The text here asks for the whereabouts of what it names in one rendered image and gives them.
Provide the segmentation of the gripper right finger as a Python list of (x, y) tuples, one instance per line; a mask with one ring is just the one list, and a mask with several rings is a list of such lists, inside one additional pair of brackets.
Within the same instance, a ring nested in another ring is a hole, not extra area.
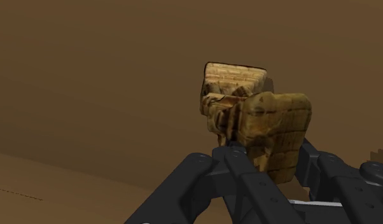
[(364, 162), (357, 169), (305, 139), (295, 176), (301, 186), (310, 188), (312, 203), (327, 202), (344, 210), (347, 220), (332, 216), (327, 224), (383, 224), (382, 163)]

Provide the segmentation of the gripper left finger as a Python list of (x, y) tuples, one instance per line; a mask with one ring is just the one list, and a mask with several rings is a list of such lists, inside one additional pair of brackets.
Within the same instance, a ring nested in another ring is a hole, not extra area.
[(124, 224), (193, 224), (215, 198), (223, 198), (233, 224), (306, 224), (240, 146), (187, 155)]

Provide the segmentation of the tan blocky wooden figure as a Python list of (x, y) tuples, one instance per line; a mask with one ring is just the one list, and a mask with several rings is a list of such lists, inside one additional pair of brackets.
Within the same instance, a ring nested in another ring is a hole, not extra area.
[(296, 172), (312, 104), (305, 94), (275, 94), (266, 82), (266, 69), (208, 62), (200, 112), (220, 146), (241, 144), (258, 171), (276, 184), (287, 183)]

